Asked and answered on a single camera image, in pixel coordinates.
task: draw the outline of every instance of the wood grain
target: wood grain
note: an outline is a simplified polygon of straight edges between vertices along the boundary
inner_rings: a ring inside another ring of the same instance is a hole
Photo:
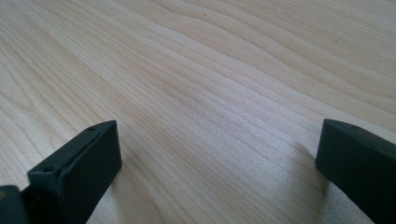
[[[1,0],[0,185],[116,119],[89,223],[371,223],[316,169],[321,122],[395,143],[396,5]]]

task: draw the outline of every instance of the black plastic piece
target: black plastic piece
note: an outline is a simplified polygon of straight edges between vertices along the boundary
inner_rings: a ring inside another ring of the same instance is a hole
[[[375,223],[396,223],[396,146],[325,119],[316,166]]]
[[[120,168],[117,122],[86,129],[28,172],[21,196],[29,223],[85,223]]]
[[[0,223],[29,223],[20,191],[15,186],[0,187]]]

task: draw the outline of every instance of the light wood tabletop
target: light wood tabletop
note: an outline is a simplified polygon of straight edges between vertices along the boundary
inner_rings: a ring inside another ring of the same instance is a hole
[[[0,0],[0,185],[118,122],[89,223],[372,223],[323,119],[396,143],[392,0]]]

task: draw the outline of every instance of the black object edge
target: black object edge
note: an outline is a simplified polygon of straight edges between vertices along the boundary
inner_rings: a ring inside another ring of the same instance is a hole
[[[362,128],[325,119],[316,166],[375,223],[396,223],[396,146]]]
[[[85,223],[120,168],[117,122],[96,124],[30,170],[31,185],[21,196],[16,187],[6,189],[22,203],[0,199],[0,213],[3,207],[18,207],[27,217],[24,223]],[[5,217],[5,223],[20,223],[11,218]]]

